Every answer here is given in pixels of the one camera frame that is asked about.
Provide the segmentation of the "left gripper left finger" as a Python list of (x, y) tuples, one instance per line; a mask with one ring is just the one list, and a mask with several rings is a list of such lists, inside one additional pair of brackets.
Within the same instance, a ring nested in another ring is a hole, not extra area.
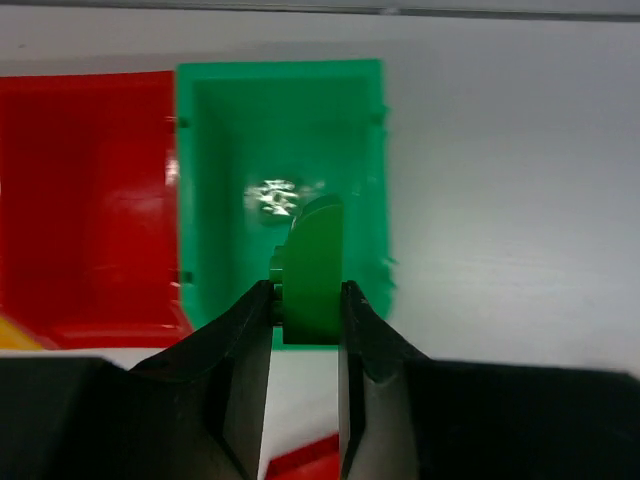
[(272, 286), (130, 370), (105, 366), (97, 479), (254, 479), (271, 357)]

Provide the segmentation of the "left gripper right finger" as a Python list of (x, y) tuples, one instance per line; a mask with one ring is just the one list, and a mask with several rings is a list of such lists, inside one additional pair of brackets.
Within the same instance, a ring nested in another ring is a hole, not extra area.
[(339, 444), (342, 479), (421, 479), (406, 362), (428, 358), (342, 284)]

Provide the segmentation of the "red hollow lego brick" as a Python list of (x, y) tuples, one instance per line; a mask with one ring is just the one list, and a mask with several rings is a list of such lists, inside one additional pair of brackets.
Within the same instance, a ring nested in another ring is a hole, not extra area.
[(339, 435), (334, 433), (270, 460), (265, 480), (338, 480)]

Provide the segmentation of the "green curved lego brick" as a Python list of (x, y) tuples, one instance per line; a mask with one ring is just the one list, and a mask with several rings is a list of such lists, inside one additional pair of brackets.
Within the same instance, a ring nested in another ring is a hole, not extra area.
[(279, 305), (284, 346), (335, 346), (341, 335), (344, 205), (316, 198), (293, 220), (274, 249), (269, 279)]

